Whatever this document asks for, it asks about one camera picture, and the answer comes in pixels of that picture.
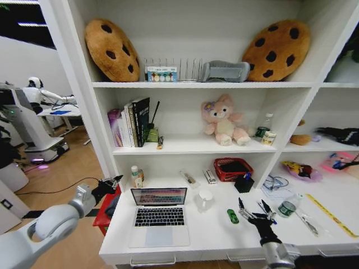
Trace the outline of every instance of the plastic bottle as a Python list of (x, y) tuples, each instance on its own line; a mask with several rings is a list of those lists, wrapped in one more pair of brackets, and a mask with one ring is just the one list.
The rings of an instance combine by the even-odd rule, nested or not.
[(137, 165), (131, 167), (132, 185), (135, 188), (142, 188), (142, 177), (140, 177), (139, 168)]
[(263, 135), (265, 134), (266, 131), (270, 131), (271, 129), (271, 119), (273, 117), (273, 113), (267, 113), (265, 115), (265, 120), (264, 122), (258, 126), (256, 134), (255, 134), (255, 139), (257, 141), (261, 141), (263, 138)]
[(299, 207), (301, 200), (303, 199), (303, 195), (297, 193), (289, 198), (285, 199), (283, 203), (278, 207), (278, 214), (281, 217), (289, 217), (291, 216)]

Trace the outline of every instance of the white bottle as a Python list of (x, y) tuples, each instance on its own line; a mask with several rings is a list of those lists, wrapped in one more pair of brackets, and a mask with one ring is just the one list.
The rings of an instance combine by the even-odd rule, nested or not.
[(297, 193), (289, 198), (285, 199), (283, 203), (278, 207), (278, 214), (281, 217), (289, 217), (291, 216), (299, 207), (301, 200), (303, 199), (303, 195)]
[(137, 165), (132, 166), (131, 171), (132, 185), (135, 188), (142, 188), (142, 178), (139, 176), (139, 168)]

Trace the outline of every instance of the table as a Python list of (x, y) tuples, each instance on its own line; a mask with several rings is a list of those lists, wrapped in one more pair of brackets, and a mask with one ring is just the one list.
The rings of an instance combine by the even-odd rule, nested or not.
[[(194, 203), (194, 198), (199, 189), (191, 189), (186, 182), (179, 176), (178, 178), (168, 179), (146, 177), (145, 188), (165, 188), (165, 187), (188, 187), (185, 203), (187, 224), (190, 232), (191, 244), (188, 247), (166, 247), (166, 248), (129, 248), (128, 244), (132, 233), (132, 224), (135, 218), (135, 202), (132, 198), (129, 187), (122, 193), (112, 221), (108, 228), (104, 242), (100, 249), (100, 256), (109, 265), (127, 265), (130, 262), (143, 261), (148, 259), (153, 261), (154, 257), (158, 264), (165, 261), (172, 261), (176, 256), (178, 262), (181, 261), (206, 261), (228, 259), (230, 261), (244, 262), (259, 261), (264, 259), (263, 250), (259, 243), (259, 234), (256, 228), (244, 220), (238, 213), (240, 223), (232, 224), (227, 215), (227, 209), (232, 208), (238, 212), (238, 196), (241, 196), (246, 208), (252, 212), (261, 212), (256, 201), (264, 199), (272, 208), (275, 205), (265, 196), (260, 189), (253, 189), (249, 193), (239, 194), (233, 183), (219, 182), (216, 185), (208, 185), (204, 177), (195, 177), (201, 184), (200, 188), (209, 189), (214, 195), (215, 204), (207, 212), (199, 213)], [(298, 182), (298, 189), (301, 192), (309, 192), (314, 195), (324, 205), (330, 206), (335, 215), (345, 224), (349, 225), (356, 233), (359, 233), (359, 223), (353, 213), (357, 212), (359, 198), (351, 204), (346, 204), (345, 210), (342, 205), (330, 202), (333, 200), (330, 191), (325, 186), (330, 185), (330, 189), (338, 193), (348, 186), (351, 192), (359, 191), (359, 181), (351, 176), (342, 176), (342, 182), (335, 182), (329, 175), (323, 182), (316, 184)], [(297, 215), (288, 219), (276, 217), (277, 225), (272, 229), (276, 235), (285, 243), (292, 243), (298, 246), (302, 255), (322, 256), (345, 256), (359, 254), (359, 238), (349, 237), (333, 220), (322, 213), (318, 207), (312, 204), (307, 198), (302, 202), (301, 209), (311, 216), (320, 219), (321, 226), (328, 232), (317, 238), (303, 224)]]
[[(55, 111), (58, 110), (62, 110), (62, 111), (70, 111), (68, 113), (62, 114), (62, 115), (55, 115), (55, 114), (51, 114)], [(41, 119), (43, 120), (44, 124), (45, 124), (45, 128), (46, 130), (52, 135), (54, 136), (54, 130), (52, 129), (52, 127), (50, 126), (46, 116), (57, 116), (57, 117), (61, 117), (63, 119), (63, 121), (66, 124), (66, 127), (68, 129), (68, 131), (64, 132), (63, 134), (61, 134), (60, 136), (64, 136), (70, 132), (72, 132), (73, 130), (77, 129), (78, 126), (73, 127), (70, 123), (70, 121), (68, 120), (68, 117), (78, 117), (81, 116), (81, 112), (79, 110), (79, 108), (77, 106), (71, 105), (71, 104), (66, 104), (63, 107), (53, 110), (52, 108), (48, 108), (48, 109), (44, 109), (42, 112), (40, 112), (38, 114), (39, 117), (41, 117)], [(87, 145), (89, 142), (91, 141), (91, 139), (88, 139), (84, 145)]]

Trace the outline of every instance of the yellow ruler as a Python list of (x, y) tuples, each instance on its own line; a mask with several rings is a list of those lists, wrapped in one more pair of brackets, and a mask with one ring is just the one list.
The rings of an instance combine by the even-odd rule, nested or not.
[(314, 204), (316, 204), (328, 217), (330, 217), (332, 220), (334, 220), (335, 223), (338, 224), (338, 226), (339, 226), (340, 228), (342, 228), (349, 236), (351, 236), (351, 237), (353, 237), (353, 238), (359, 237), (359, 235), (356, 235), (355, 233), (353, 233), (352, 231), (350, 231), (348, 227), (346, 227), (340, 220), (338, 220), (332, 213), (330, 213), (330, 211), (329, 211), (328, 209), (326, 209), (320, 202), (318, 202), (318, 200), (316, 200), (312, 195), (310, 195), (309, 193), (307, 193), (306, 196), (307, 196)]

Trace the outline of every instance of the white wall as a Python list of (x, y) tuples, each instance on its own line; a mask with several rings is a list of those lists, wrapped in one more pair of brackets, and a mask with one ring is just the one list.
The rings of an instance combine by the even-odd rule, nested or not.
[[(8, 81), (16, 87), (26, 87), (29, 77), (38, 77), (44, 83), (46, 90), (60, 95), (72, 94), (56, 50), (2, 36), (0, 36), (0, 49), (1, 82)], [(62, 124), (58, 117), (48, 119), (52, 127)], [(12, 134), (12, 144), (20, 144), (22, 141), (15, 129), (8, 124), (6, 128)]]

